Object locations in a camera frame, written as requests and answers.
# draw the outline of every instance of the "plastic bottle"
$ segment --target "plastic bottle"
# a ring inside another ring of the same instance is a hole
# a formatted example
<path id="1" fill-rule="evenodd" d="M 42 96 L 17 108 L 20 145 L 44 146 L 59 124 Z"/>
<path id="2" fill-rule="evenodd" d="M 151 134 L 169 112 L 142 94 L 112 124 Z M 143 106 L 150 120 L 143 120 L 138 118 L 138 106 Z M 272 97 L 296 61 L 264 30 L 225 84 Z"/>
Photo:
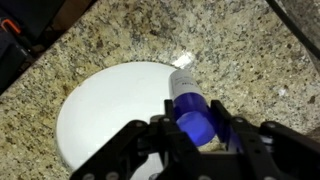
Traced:
<path id="1" fill-rule="evenodd" d="M 170 75 L 169 84 L 178 126 L 189 135 L 196 146 L 208 143 L 215 136 L 214 122 L 191 73 L 176 70 Z"/>

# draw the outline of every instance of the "granite countertop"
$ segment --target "granite countertop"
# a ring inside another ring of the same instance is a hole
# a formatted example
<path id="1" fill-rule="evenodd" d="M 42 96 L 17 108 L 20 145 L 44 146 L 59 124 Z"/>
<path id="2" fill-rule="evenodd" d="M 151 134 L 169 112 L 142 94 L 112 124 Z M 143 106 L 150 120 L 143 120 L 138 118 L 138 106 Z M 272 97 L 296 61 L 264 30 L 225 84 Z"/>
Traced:
<path id="1" fill-rule="evenodd" d="M 54 139 L 62 103 L 92 74 L 131 61 L 190 69 L 206 99 L 255 125 L 320 126 L 320 77 L 264 1 L 98 1 L 0 97 L 0 179 L 67 179 Z"/>

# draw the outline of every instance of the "white round dish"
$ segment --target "white round dish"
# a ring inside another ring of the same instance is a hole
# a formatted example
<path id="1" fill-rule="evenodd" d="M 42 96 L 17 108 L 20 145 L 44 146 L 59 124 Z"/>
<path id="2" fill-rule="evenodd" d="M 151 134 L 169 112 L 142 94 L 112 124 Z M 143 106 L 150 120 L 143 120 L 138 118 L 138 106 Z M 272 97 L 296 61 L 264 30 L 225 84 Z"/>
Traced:
<path id="1" fill-rule="evenodd" d="M 149 123 L 152 116 L 164 114 L 173 71 L 158 63 L 125 63 L 104 69 L 75 88 L 57 120 L 57 144 L 64 161 L 76 170 L 129 121 Z M 132 179 L 148 179 L 161 170 L 159 157 L 153 154 Z"/>

